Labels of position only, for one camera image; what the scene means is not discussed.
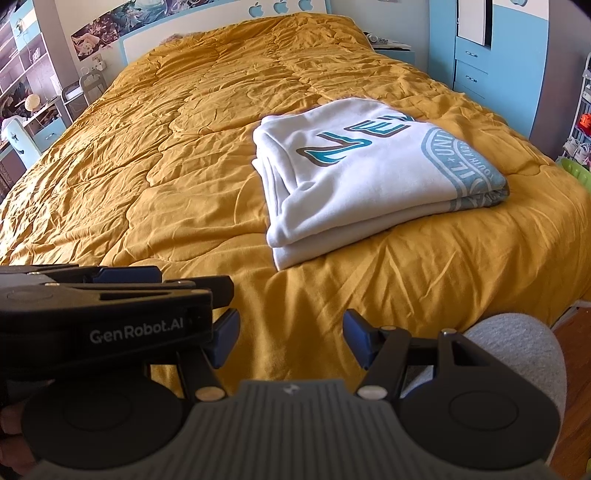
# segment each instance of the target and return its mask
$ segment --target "white headboard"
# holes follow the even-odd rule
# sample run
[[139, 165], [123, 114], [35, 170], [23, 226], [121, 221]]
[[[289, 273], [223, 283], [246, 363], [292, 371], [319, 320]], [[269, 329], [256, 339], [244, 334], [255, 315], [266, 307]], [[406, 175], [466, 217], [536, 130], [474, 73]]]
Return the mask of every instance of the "white headboard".
[[301, 11], [330, 13], [329, 0], [214, 0], [146, 25], [120, 42], [125, 63], [137, 60], [175, 33], [214, 30], [258, 17], [273, 17]]

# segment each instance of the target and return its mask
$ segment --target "gray ribbed plastic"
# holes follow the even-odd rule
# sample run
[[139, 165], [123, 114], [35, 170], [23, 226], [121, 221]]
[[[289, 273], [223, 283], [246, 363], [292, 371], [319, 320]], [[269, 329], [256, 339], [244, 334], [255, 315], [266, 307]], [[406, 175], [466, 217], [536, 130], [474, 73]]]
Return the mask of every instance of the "gray ribbed plastic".
[[48, 462], [26, 480], [558, 480], [540, 461], [508, 472], [456, 468], [422, 451], [391, 407], [341, 381], [243, 382], [193, 409], [158, 453], [111, 471]]

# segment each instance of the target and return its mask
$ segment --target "gray fabric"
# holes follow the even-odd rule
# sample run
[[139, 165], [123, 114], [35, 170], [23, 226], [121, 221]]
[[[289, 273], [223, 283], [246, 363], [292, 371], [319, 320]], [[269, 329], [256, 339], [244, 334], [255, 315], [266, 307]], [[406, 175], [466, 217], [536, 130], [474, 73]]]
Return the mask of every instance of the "gray fabric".
[[[566, 366], [560, 344], [546, 325], [527, 315], [507, 313], [477, 323], [464, 335], [544, 392], [564, 420]], [[432, 378], [433, 367], [409, 369], [402, 396]]]

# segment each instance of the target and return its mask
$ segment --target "white cabinet door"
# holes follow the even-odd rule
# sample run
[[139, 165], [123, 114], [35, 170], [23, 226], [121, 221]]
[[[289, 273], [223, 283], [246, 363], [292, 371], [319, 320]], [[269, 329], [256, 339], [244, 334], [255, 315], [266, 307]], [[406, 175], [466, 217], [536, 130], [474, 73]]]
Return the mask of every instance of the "white cabinet door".
[[457, 36], [485, 44], [486, 0], [458, 0]]

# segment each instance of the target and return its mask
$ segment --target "human hand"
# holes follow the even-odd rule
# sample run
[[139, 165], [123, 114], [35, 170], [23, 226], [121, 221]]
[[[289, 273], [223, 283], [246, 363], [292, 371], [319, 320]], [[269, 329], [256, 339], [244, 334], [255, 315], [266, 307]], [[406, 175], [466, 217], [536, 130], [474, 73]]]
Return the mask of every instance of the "human hand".
[[31, 449], [22, 436], [22, 412], [25, 402], [5, 407], [0, 411], [0, 430], [15, 435], [0, 440], [0, 463], [12, 468], [19, 475], [28, 474], [36, 466]]

